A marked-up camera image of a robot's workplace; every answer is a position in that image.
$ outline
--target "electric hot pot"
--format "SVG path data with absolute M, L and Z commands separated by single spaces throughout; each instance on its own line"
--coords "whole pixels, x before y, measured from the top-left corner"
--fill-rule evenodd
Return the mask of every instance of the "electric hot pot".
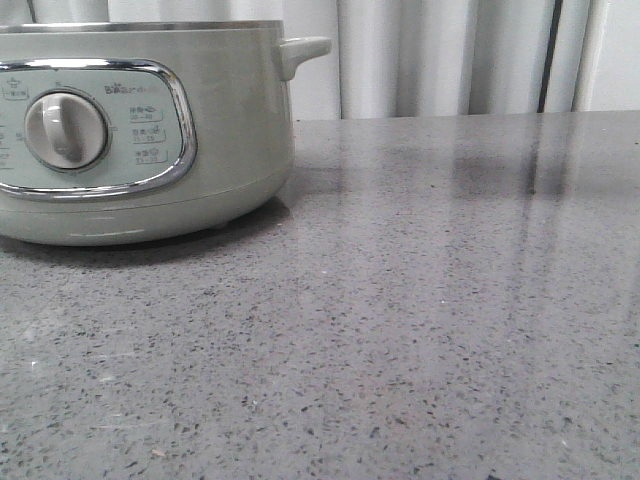
M 104 245 L 258 207 L 287 179 L 287 81 L 330 50 L 282 22 L 0 28 L 0 234 Z

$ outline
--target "chrome trim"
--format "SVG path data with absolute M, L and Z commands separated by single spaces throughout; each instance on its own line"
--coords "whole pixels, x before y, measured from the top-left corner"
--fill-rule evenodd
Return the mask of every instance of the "chrome trim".
M 27 23 L 0 26 L 3 33 L 157 32 L 163 30 L 247 30 L 281 28 L 282 20 L 239 22 Z
M 181 178 L 191 168 L 198 149 L 196 131 L 187 101 L 187 95 L 178 77 L 167 67 L 151 60 L 117 60 L 99 58 L 54 58 L 27 61 L 0 62 L 0 72 L 49 69 L 127 70 L 148 72 L 164 81 L 171 92 L 178 114 L 182 149 L 178 158 L 165 171 L 144 180 L 120 185 L 74 188 L 30 188 L 0 182 L 0 191 L 13 197 L 40 201 L 93 200 L 104 197 L 138 193 L 167 185 Z

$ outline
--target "speckled countertop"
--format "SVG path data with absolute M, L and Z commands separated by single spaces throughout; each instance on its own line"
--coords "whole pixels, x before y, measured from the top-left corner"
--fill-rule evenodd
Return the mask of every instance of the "speckled countertop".
M 224 230 L 0 240 L 0 478 L 639 478 L 640 113 L 295 131 Z

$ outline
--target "stainless steel rim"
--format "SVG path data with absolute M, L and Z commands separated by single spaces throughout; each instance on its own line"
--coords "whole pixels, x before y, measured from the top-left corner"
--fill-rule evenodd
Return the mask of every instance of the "stainless steel rim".
M 281 20 L 238 22 L 29 23 L 0 27 L 3 33 L 158 32 L 163 30 L 253 30 L 281 28 Z

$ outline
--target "silver bezel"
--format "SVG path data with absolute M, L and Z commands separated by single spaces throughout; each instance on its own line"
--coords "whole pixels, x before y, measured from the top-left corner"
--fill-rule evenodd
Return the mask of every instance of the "silver bezel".
M 196 157 L 197 141 L 193 118 L 187 95 L 178 77 L 167 67 L 151 60 L 117 60 L 98 58 L 55 58 L 0 62 L 0 72 L 20 70 L 91 69 L 127 70 L 152 73 L 162 79 L 168 87 L 178 114 L 182 149 L 178 158 L 163 172 L 144 180 L 120 185 L 73 188 L 31 188 L 8 185 L 0 182 L 0 191 L 14 197 L 41 201 L 95 200 L 155 189 L 181 178 Z

